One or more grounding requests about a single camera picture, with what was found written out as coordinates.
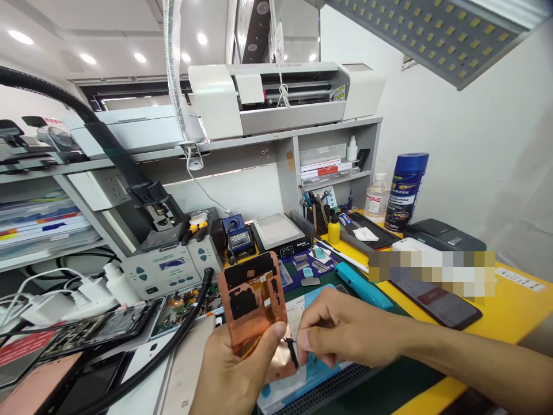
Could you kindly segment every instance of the red label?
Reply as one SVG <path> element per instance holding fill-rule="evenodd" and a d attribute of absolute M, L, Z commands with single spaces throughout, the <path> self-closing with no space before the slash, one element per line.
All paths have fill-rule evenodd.
<path fill-rule="evenodd" d="M 337 173 L 337 172 L 338 172 L 338 166 L 324 167 L 322 169 L 317 170 L 317 176 L 324 176 L 330 173 Z"/>
<path fill-rule="evenodd" d="M 57 330 L 51 330 L 30 334 L 2 347 L 0 349 L 0 367 L 42 349 L 57 332 Z"/>

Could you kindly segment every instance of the white bottle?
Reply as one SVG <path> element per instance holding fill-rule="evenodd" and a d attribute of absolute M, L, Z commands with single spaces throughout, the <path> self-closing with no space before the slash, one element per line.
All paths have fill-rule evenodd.
<path fill-rule="evenodd" d="M 384 222 L 390 189 L 386 187 L 386 173 L 376 173 L 376 180 L 367 187 L 363 214 L 373 222 Z"/>
<path fill-rule="evenodd" d="M 131 307 L 137 302 L 142 301 L 137 292 L 131 286 L 130 281 L 118 267 L 112 263 L 107 263 L 104 265 L 104 270 L 105 276 L 108 279 L 106 287 L 113 294 L 119 304 L 127 304 Z"/>
<path fill-rule="evenodd" d="M 346 161 L 354 161 L 357 159 L 357 143 L 355 141 L 355 136 L 352 135 L 350 138 L 350 145 L 346 150 Z"/>

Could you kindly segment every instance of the plastic bottle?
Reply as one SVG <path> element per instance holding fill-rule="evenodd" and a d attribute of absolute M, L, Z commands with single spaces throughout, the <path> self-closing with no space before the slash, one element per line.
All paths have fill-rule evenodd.
<path fill-rule="evenodd" d="M 346 150 L 346 161 L 354 161 L 357 158 L 357 143 L 355 141 L 355 136 L 352 135 L 350 138 L 350 145 Z"/>
<path fill-rule="evenodd" d="M 376 180 L 367 187 L 363 214 L 373 222 L 384 222 L 390 189 L 386 187 L 386 173 L 376 173 Z"/>
<path fill-rule="evenodd" d="M 429 157 L 428 153 L 407 153 L 397 157 L 384 221 L 387 230 L 403 232 L 411 221 Z"/>
<path fill-rule="evenodd" d="M 107 289 L 113 294 L 119 304 L 129 306 L 136 304 L 142 299 L 132 288 L 131 283 L 125 278 L 123 272 L 112 263 L 104 265 L 105 276 L 108 279 Z"/>
<path fill-rule="evenodd" d="M 328 241 L 331 245 L 340 242 L 340 223 L 338 222 L 338 216 L 336 212 L 331 209 L 330 223 L 328 224 Z"/>

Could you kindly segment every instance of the yellow bottle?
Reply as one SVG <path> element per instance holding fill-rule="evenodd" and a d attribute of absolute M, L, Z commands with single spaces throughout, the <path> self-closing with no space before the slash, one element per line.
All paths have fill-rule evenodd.
<path fill-rule="evenodd" d="M 338 216 L 332 211 L 330 216 L 330 223 L 328 224 L 328 241 L 331 245 L 340 242 L 340 223 L 338 222 Z"/>

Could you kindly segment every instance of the power outlet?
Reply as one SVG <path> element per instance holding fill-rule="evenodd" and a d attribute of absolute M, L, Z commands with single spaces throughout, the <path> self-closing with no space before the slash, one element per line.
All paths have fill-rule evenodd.
<path fill-rule="evenodd" d="M 95 211 L 114 208 L 131 199 L 126 180 L 115 168 L 75 173 L 69 179 Z"/>

